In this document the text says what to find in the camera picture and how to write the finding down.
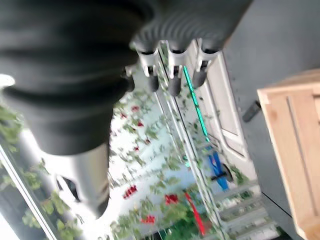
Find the wooden box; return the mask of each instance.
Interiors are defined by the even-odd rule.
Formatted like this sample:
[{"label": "wooden box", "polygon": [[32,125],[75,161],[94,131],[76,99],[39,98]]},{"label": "wooden box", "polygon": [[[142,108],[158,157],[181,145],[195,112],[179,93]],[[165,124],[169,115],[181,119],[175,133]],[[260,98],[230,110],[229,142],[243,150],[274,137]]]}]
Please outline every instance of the wooden box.
[{"label": "wooden box", "polygon": [[320,240],[320,69],[259,89],[258,96],[296,231]]}]

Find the blue object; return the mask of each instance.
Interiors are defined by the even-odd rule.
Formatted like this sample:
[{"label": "blue object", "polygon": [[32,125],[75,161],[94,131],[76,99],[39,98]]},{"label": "blue object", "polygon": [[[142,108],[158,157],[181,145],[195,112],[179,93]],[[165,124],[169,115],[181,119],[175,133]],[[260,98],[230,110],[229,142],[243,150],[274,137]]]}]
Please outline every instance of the blue object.
[{"label": "blue object", "polygon": [[[214,174],[216,176],[222,174],[223,170],[221,168],[221,162],[220,162],[218,153],[215,151],[212,156],[208,155],[208,158],[209,158],[209,161],[212,165],[212,169],[213,169]],[[222,188],[223,191],[226,191],[229,189],[228,183],[227,183],[227,180],[225,177],[221,177],[221,178],[217,179],[216,181],[220,185],[220,187]]]}]

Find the glass panel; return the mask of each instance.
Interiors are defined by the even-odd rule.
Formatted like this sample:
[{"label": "glass panel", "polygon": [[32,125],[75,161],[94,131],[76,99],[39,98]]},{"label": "glass panel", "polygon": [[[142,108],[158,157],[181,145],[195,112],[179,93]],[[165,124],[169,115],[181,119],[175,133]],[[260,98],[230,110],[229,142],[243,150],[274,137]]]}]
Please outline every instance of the glass panel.
[{"label": "glass panel", "polygon": [[[33,135],[24,127],[22,118],[4,103],[0,105],[0,136],[3,153],[17,166],[16,170],[35,195],[34,199],[41,206],[43,215],[55,226],[52,227],[53,231],[57,231],[62,240],[72,240],[79,236],[82,231],[77,227],[78,220],[56,192]],[[45,239],[46,234],[41,225],[2,164],[0,179],[0,214],[4,220],[1,226],[10,226],[11,230],[7,227],[7,231],[10,231],[8,234],[12,234],[13,230],[20,240]]]}]

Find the silver metal cylinder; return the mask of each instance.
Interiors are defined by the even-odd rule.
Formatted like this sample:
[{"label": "silver metal cylinder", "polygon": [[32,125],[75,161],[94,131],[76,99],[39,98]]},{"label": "silver metal cylinder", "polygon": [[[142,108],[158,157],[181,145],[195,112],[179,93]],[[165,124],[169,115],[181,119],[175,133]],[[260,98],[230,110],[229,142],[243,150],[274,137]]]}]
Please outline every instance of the silver metal cylinder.
[{"label": "silver metal cylinder", "polygon": [[60,198],[84,220],[99,218],[109,201],[107,145],[75,155],[43,153]]}]

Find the gray floor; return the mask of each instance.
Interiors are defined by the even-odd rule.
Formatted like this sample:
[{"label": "gray floor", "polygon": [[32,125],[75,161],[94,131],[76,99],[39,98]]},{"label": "gray floor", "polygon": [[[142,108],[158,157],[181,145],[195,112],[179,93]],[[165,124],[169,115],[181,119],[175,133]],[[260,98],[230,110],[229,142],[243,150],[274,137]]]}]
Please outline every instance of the gray floor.
[{"label": "gray floor", "polygon": [[[318,0],[258,0],[251,5],[223,51],[241,116],[258,99],[257,89],[320,66],[319,9]],[[241,125],[269,214],[299,239],[262,113]]]}]

